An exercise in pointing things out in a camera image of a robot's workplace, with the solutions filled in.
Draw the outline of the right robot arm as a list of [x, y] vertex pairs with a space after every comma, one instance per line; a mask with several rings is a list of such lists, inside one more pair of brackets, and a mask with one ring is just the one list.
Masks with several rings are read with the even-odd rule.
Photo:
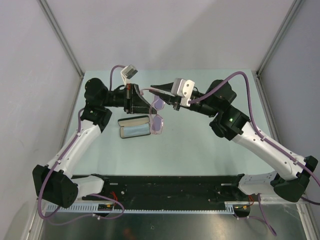
[[209, 126], [216, 136], [243, 146], [273, 168], [269, 173], [238, 175], [237, 182], [230, 188], [231, 196], [242, 201], [252, 194], [276, 194], [286, 201], [298, 202], [318, 160], [293, 153], [254, 127], [251, 117], [232, 106], [236, 96], [231, 85], [226, 83], [207, 99], [187, 107], [212, 118]]

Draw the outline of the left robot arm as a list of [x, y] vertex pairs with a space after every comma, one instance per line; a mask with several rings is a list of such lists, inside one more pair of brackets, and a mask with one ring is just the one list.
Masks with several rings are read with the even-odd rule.
[[104, 177], [91, 174], [73, 179], [74, 170], [91, 143], [107, 127], [111, 108], [123, 108], [127, 114], [147, 114], [151, 106], [135, 83], [108, 90], [99, 78], [92, 78], [84, 89], [85, 106], [78, 112], [75, 132], [52, 160], [32, 171], [39, 202], [46, 200], [66, 209], [75, 200], [92, 194], [100, 200], [107, 199], [111, 188], [105, 184]]

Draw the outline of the light blue cleaning cloth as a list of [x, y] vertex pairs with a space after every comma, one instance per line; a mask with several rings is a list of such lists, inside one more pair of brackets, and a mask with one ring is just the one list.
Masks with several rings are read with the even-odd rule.
[[125, 138], [139, 137], [150, 134], [149, 125], [127, 126], [123, 128], [123, 136]]

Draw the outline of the pink transparent sunglasses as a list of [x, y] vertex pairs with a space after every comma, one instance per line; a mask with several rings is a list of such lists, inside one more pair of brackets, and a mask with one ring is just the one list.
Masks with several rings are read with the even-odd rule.
[[154, 95], [153, 102], [150, 104], [149, 108], [149, 118], [150, 118], [150, 132], [153, 135], [159, 135], [162, 133], [164, 120], [158, 114], [165, 107], [165, 102], [158, 96]]

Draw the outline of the dark green glasses case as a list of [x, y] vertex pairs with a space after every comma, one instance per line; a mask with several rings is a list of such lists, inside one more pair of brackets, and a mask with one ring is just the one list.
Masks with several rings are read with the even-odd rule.
[[150, 117], [139, 115], [135, 117], [121, 118], [117, 121], [122, 139], [148, 136], [151, 134]]

